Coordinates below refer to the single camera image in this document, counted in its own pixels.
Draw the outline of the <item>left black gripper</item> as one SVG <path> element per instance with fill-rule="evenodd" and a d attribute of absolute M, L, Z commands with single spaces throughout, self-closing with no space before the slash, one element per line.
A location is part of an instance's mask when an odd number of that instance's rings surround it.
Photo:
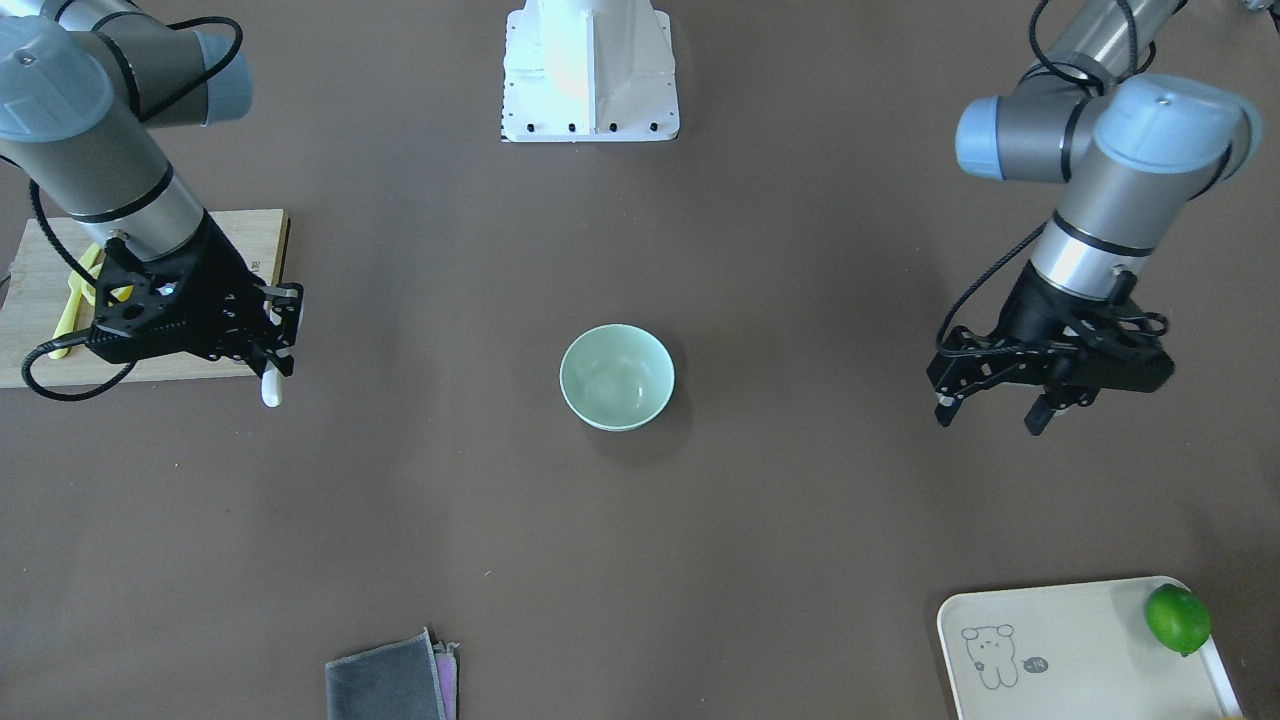
<path fill-rule="evenodd" d="M 1162 387 L 1175 372 L 1160 340 L 1167 320 L 1132 300 L 1135 286 L 1134 273 L 1111 270 L 1103 297 L 1085 299 L 1027 264 L 996 328 L 988 334 L 952 328 L 927 368 L 938 424 L 951 427 L 964 398 L 1002 383 L 1044 389 L 1027 413 L 1032 436 L 1070 407 L 1091 406 L 1096 391 L 1151 393 Z"/>

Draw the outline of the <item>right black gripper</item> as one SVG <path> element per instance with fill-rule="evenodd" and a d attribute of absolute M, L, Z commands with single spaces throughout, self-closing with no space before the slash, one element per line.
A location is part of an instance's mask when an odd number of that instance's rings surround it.
<path fill-rule="evenodd" d="M 264 286 L 211 215 L 157 259 L 141 260 L 119 237 L 104 254 L 95 288 L 105 296 L 96 300 L 86 345 L 106 363 L 187 352 L 238 357 L 262 379 L 293 375 L 303 286 Z"/>

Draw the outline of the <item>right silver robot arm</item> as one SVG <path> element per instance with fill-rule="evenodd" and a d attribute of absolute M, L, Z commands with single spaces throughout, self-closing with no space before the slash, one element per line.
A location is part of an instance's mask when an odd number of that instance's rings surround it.
<path fill-rule="evenodd" d="M 3 4 L 3 156 L 102 250 L 88 327 L 33 350 L 24 382 L 76 346 L 123 372 L 189 354 L 293 373 L 303 288 L 257 275 L 151 136 L 251 106 L 242 28 L 207 22 L 165 24 L 132 1 Z"/>

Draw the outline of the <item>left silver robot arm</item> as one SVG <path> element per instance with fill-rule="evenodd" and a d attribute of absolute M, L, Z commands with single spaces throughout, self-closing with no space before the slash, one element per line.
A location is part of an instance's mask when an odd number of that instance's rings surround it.
<path fill-rule="evenodd" d="M 1089 1 L 1006 96 L 963 113 L 957 164 L 996 181 L 1061 182 L 1050 219 L 1021 241 L 1030 258 L 980 334 L 946 316 L 927 375 L 948 427 L 964 400 L 1037 386 L 1025 427 L 1041 434 L 1105 389 L 1151 393 L 1174 373 L 1167 319 L 1132 297 L 1180 210 L 1233 178 L 1265 128 L 1244 97 L 1149 70 L 1155 36 L 1179 1 Z"/>

